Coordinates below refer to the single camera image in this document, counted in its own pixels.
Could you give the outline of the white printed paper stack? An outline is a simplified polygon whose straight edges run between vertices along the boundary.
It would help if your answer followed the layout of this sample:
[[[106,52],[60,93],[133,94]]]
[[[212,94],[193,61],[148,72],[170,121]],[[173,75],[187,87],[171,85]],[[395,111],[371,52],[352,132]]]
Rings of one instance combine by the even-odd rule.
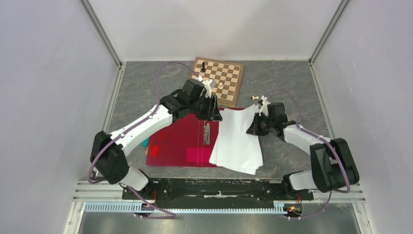
[[[242,110],[223,109],[218,136],[209,163],[236,172],[255,175],[263,166],[259,138],[246,131],[251,126],[259,107],[253,104]]]

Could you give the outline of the red file folder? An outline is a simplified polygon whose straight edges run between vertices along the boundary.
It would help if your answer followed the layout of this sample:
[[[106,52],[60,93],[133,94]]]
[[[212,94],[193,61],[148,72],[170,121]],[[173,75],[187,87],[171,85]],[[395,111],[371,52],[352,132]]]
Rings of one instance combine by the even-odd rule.
[[[149,137],[146,165],[154,167],[215,167],[209,159],[220,121],[188,114]]]

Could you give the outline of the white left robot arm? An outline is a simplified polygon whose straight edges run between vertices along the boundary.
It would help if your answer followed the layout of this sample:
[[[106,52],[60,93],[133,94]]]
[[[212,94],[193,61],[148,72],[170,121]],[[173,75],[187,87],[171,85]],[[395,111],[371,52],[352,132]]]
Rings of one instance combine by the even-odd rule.
[[[88,174],[91,176],[97,169],[103,181],[120,183],[134,189],[141,199],[149,198],[153,192],[149,177],[141,170],[131,168],[127,156],[145,139],[189,114],[199,120],[221,121],[218,98],[212,92],[215,85],[214,79],[190,78],[181,89],[160,98],[148,112],[129,125],[110,134],[98,132],[94,137]]]

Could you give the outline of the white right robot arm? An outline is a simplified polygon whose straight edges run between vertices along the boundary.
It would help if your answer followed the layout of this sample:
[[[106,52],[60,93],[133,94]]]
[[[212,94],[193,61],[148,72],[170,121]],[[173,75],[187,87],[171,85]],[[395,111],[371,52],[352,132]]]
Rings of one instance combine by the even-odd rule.
[[[281,102],[260,100],[258,104],[260,109],[246,133],[254,136],[273,134],[310,156],[310,170],[283,177],[281,192],[284,197],[294,199],[302,190],[348,193],[351,185],[359,183],[360,176],[345,139],[322,137],[289,120]]]

